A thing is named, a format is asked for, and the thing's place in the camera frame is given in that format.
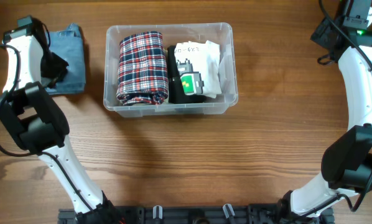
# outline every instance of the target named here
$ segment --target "folded plaid shirt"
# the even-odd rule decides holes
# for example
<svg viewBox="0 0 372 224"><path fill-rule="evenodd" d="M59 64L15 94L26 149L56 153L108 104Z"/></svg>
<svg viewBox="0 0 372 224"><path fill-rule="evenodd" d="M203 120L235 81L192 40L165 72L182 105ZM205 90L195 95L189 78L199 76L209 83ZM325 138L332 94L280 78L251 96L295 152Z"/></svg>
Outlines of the folded plaid shirt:
<svg viewBox="0 0 372 224"><path fill-rule="evenodd" d="M124 106L159 105L168 97L168 74L157 31L131 35L119 44L117 99Z"/></svg>

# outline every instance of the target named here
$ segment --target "plastic bin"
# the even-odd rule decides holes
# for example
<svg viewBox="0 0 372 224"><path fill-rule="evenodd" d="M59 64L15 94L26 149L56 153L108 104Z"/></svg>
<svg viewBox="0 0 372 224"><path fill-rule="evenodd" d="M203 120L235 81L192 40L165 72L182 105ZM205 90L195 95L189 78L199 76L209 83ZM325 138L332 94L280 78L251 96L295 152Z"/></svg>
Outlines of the plastic bin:
<svg viewBox="0 0 372 224"><path fill-rule="evenodd" d="M220 44L219 77L222 94L215 99L207 98L204 103L121 106L116 98L118 88L119 42L125 37L145 31L159 31L166 49L179 42L194 41L205 43L210 40ZM123 117L165 114L222 114L238 101L233 31L225 22L212 24L174 24L112 26L107 30L105 92L103 104L107 110L115 111Z"/></svg>

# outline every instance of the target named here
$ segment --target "black cloth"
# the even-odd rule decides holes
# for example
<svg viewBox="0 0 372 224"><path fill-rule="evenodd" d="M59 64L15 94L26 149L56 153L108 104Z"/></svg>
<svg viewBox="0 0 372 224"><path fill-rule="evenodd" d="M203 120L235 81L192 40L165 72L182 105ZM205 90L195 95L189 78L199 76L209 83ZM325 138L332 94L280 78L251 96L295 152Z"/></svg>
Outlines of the black cloth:
<svg viewBox="0 0 372 224"><path fill-rule="evenodd" d="M170 46L168 48L167 57L167 68L168 68L168 80L169 80L169 103L182 104L182 103L203 103L207 97L204 95L186 95L178 67L176 66L175 58L176 46Z"/></svg>

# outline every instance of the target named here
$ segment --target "white cloth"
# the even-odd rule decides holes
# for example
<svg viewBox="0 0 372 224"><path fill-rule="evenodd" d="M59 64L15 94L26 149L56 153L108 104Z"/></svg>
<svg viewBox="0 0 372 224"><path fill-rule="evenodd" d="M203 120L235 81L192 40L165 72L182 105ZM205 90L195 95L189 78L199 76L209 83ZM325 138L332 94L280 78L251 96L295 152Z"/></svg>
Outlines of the white cloth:
<svg viewBox="0 0 372 224"><path fill-rule="evenodd" d="M218 78L219 45L206 41L178 43L175 48L177 67L186 95L216 98L222 94Z"/></svg>

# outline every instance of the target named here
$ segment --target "folded garment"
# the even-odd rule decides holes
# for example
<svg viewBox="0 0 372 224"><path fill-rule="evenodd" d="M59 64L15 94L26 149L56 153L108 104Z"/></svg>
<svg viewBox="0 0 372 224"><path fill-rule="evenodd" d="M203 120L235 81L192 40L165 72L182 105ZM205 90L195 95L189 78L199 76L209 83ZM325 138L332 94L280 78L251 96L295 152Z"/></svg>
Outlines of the folded garment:
<svg viewBox="0 0 372 224"><path fill-rule="evenodd" d="M205 44L189 41L176 45L175 57L186 95L216 98L222 93L218 78L219 47L209 40Z"/></svg>
<svg viewBox="0 0 372 224"><path fill-rule="evenodd" d="M51 95L82 93L85 87L84 48L77 24L70 24L65 30L49 32L50 51L67 61L67 74L53 88L45 89ZM49 78L41 78L43 85L50 82Z"/></svg>
<svg viewBox="0 0 372 224"><path fill-rule="evenodd" d="M168 97L167 62L162 34L131 35L119 44L117 99L124 106L160 105Z"/></svg>
<svg viewBox="0 0 372 224"><path fill-rule="evenodd" d="M203 103L207 98L203 95L186 95L180 80L179 71L175 59L175 46L168 48L167 57L169 79L169 103Z"/></svg>

